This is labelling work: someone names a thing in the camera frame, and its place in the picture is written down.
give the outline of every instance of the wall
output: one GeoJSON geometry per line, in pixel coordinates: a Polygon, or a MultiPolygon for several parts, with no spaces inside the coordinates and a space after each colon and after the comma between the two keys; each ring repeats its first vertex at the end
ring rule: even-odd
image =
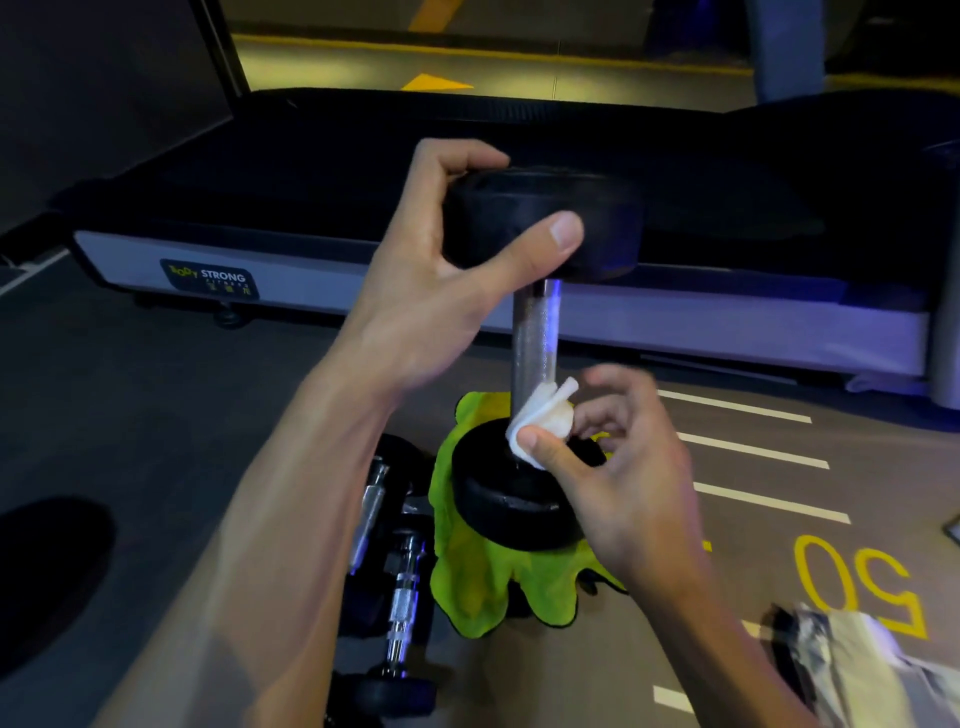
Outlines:
{"type": "Polygon", "coordinates": [[[0,233],[229,118],[187,0],[4,0],[0,233]]]}

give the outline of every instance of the treadmill logo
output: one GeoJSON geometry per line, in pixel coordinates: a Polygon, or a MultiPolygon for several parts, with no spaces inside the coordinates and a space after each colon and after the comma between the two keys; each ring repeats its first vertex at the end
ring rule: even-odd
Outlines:
{"type": "Polygon", "coordinates": [[[242,273],[224,273],[223,271],[202,270],[200,275],[206,279],[232,280],[236,283],[246,283],[247,278],[242,273]]]}
{"type": "Polygon", "coordinates": [[[183,260],[161,260],[171,285],[185,293],[217,298],[257,301],[260,298],[250,271],[226,266],[201,265],[183,260]]]}
{"type": "Polygon", "coordinates": [[[193,268],[188,268],[185,265],[175,265],[170,263],[169,265],[171,273],[175,276],[180,276],[181,278],[196,278],[200,276],[205,279],[216,279],[216,280],[232,280],[234,283],[246,283],[247,277],[242,273],[224,273],[223,271],[208,271],[205,268],[201,268],[200,273],[193,270],[193,268]]]}

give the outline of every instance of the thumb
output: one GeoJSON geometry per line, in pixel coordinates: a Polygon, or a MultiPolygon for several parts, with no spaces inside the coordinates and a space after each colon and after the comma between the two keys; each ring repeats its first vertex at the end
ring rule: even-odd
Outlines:
{"type": "Polygon", "coordinates": [[[514,242],[470,274],[497,299],[544,279],[580,247],[584,223],[575,212],[555,212],[524,231],[514,242]]]}
{"type": "Polygon", "coordinates": [[[577,494],[593,472],[566,443],[542,427],[527,425],[516,434],[516,442],[557,478],[564,493],[575,503],[577,494]]]}

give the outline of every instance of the finger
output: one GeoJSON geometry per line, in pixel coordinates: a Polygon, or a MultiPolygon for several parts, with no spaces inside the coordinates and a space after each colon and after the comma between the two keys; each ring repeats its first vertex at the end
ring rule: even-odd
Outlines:
{"type": "Polygon", "coordinates": [[[627,397],[639,411],[656,411],[663,407],[657,394],[657,382],[640,369],[619,364],[599,364],[584,372],[584,381],[593,387],[610,387],[627,397]]]}
{"type": "Polygon", "coordinates": [[[508,164],[507,155],[479,139],[424,139],[410,163],[396,217],[416,222],[427,215],[435,216],[451,176],[468,169],[497,169],[508,164]]]}
{"type": "Polygon", "coordinates": [[[467,275],[491,296],[491,305],[496,305],[507,294],[549,276],[583,241],[580,217],[574,212],[555,212],[467,275]]]}
{"type": "Polygon", "coordinates": [[[516,434],[516,441],[557,478],[566,496],[576,503],[577,494],[593,468],[573,454],[563,440],[541,427],[527,425],[516,434]]]}
{"type": "Polygon", "coordinates": [[[605,395],[581,402],[573,408],[574,432],[580,433],[601,425],[596,432],[602,432],[610,423],[614,423],[616,429],[630,426],[630,405],[623,395],[605,395]]]}

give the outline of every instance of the white floor line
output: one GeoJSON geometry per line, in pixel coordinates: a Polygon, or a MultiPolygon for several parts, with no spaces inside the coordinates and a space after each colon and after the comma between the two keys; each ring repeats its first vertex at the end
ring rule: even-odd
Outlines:
{"type": "Polygon", "coordinates": [[[668,688],[654,686],[654,702],[658,705],[665,705],[667,708],[673,708],[684,713],[693,713],[693,706],[685,692],[671,691],[668,688]]]}
{"type": "Polygon", "coordinates": [[[735,409],[739,412],[750,412],[754,415],[764,415],[766,417],[776,417],[781,420],[792,420],[795,423],[813,424],[806,415],[795,415],[792,412],[781,412],[778,409],[767,409],[766,407],[753,407],[750,404],[737,404],[735,401],[712,400],[710,397],[697,397],[696,395],[686,395],[683,392],[668,392],[665,389],[659,389],[657,392],[661,397],[668,400],[692,401],[696,404],[709,404],[711,407],[723,407],[724,409],[735,409]]]}
{"type": "Polygon", "coordinates": [[[793,513],[801,513],[805,516],[813,516],[814,518],[824,519],[826,521],[835,521],[837,523],[845,523],[850,525],[850,516],[846,513],[841,513],[840,511],[829,511],[826,508],[817,508],[812,505],[804,505],[803,503],[794,503],[792,500],[780,500],[779,498],[767,497],[767,496],[758,496],[754,493],[746,493],[744,491],[735,491],[732,488],[721,488],[716,485],[707,485],[707,483],[694,483],[693,487],[696,489],[697,493],[706,493],[709,496],[719,496],[719,497],[728,497],[733,500],[742,500],[747,503],[754,503],[756,505],[765,505],[767,508],[778,508],[781,511],[792,511],[793,513]]]}
{"type": "Polygon", "coordinates": [[[686,432],[678,432],[680,439],[685,443],[695,443],[697,445],[706,445],[710,448],[731,449],[737,452],[746,452],[748,455],[758,455],[759,457],[769,457],[773,460],[785,460],[788,463],[798,463],[799,465],[809,465],[811,468],[822,468],[825,471],[830,469],[830,463],[826,460],[819,460],[815,457],[805,457],[804,455],[794,455],[791,452],[780,452],[775,449],[755,448],[753,445],[740,445],[740,443],[731,443],[727,440],[715,440],[712,437],[702,437],[701,435],[690,435],[686,432]]]}
{"type": "Polygon", "coordinates": [[[747,634],[755,640],[762,640],[767,643],[787,642],[787,634],[785,632],[775,632],[772,627],[768,627],[765,624],[757,624],[755,621],[746,621],[743,619],[743,628],[747,630],[747,634]]]}
{"type": "Polygon", "coordinates": [[[26,282],[27,280],[31,279],[33,276],[35,276],[35,275],[36,275],[37,273],[39,273],[40,271],[49,268],[51,265],[53,265],[54,263],[56,263],[58,260],[61,260],[61,259],[65,258],[65,257],[67,257],[68,255],[70,255],[70,251],[69,251],[69,250],[66,250],[66,249],[60,251],[60,252],[57,253],[56,255],[51,255],[51,256],[48,257],[46,260],[44,260],[42,263],[38,263],[36,266],[32,267],[29,271],[27,271],[26,273],[24,273],[24,274],[23,274],[22,276],[20,276],[19,278],[15,278],[15,279],[11,280],[9,283],[7,283],[6,285],[0,286],[0,296],[3,296],[5,293],[10,293],[11,291],[13,291],[14,288],[16,288],[18,285],[20,285],[20,283],[26,282]]]}

